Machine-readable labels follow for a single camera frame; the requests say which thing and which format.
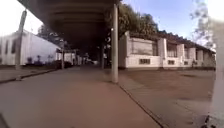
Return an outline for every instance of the building wall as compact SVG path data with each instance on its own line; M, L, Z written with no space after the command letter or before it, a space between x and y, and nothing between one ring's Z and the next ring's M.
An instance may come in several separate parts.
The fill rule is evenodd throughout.
M33 34L28 34L26 40L22 43L21 56L22 64L27 63L27 58L32 57L33 61L37 61L37 56L41 56L41 62L47 63L55 60L56 50L59 47L55 44L37 37Z
M140 64L140 59L150 59L150 64ZM131 55L126 58L126 68L159 68L159 56Z
M152 44L157 43L158 56L152 55ZM119 67L125 68L160 68L177 69L190 68L193 61L197 62L194 67L214 67L214 59L211 54L204 55L204 51L196 48L185 50L184 44L174 44L176 55L168 57L167 40L161 38L158 42L138 38L130 38L129 34L121 37L119 42Z
M9 36L1 37L1 59L2 65L15 65L15 52L12 52L14 40L17 39L17 34L11 34ZM8 52L6 54L6 47L8 41ZM32 58L33 62L37 61L37 56L41 56L41 62L46 63L53 61L56 55L56 49L58 46L46 41L40 37L33 35L32 33L26 32L22 38L21 44L21 65L27 63L29 57Z

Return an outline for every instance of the white pillar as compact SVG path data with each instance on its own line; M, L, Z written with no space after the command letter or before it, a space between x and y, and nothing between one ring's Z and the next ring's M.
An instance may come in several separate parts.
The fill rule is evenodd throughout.
M61 50L61 69L65 69L65 51Z
M180 61L180 67L184 66L184 59L185 59L185 51L184 51L184 44L177 45L177 56Z
M164 66L164 63L167 58L167 41L165 38L162 38L158 41L158 50L160 56L160 67Z
M101 68L104 69L104 44L101 44Z
M196 60L196 48L190 48L189 49L189 54L190 54L190 59L191 60Z
M217 23L213 28L213 41L216 43L216 79L210 109L210 125L224 127L224 23Z
M23 39L23 27L26 21L26 16L27 16L27 11L23 11L21 20L20 20L20 25L19 25L19 30L18 30L18 40L16 42L16 55L15 55L15 67L16 67L16 72L17 72L17 80L21 80L21 45L22 45L22 39Z
M113 6L113 31L111 35L112 82L118 83L118 7L116 4Z

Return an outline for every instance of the walkway roof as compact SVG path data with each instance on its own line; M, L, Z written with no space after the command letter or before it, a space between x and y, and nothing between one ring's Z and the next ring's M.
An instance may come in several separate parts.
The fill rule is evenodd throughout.
M18 0L74 47L99 42L105 35L105 14L119 0Z

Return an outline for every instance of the paved path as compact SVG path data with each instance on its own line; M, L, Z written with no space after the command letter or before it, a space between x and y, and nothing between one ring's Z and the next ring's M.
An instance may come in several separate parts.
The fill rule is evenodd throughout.
M10 128L159 128L99 71L67 69L0 86Z
M47 69L23 69L20 73L21 76L27 76L37 73L42 73L49 71ZM14 68L0 69L0 82L15 79L17 77L17 72Z
M171 99L162 90L149 89L122 73L119 84L164 128L200 128L204 124L209 102Z

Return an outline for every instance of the covered walkway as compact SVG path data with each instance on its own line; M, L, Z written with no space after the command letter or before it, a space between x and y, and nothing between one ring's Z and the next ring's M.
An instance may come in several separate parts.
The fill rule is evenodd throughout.
M0 110L10 128L159 128L104 73L93 69L67 69L4 84Z
M118 3L120 0L18 1L73 48L88 49L93 43L103 43L108 36L106 26L109 26L112 31L112 81L118 83ZM19 67L19 56L16 58Z

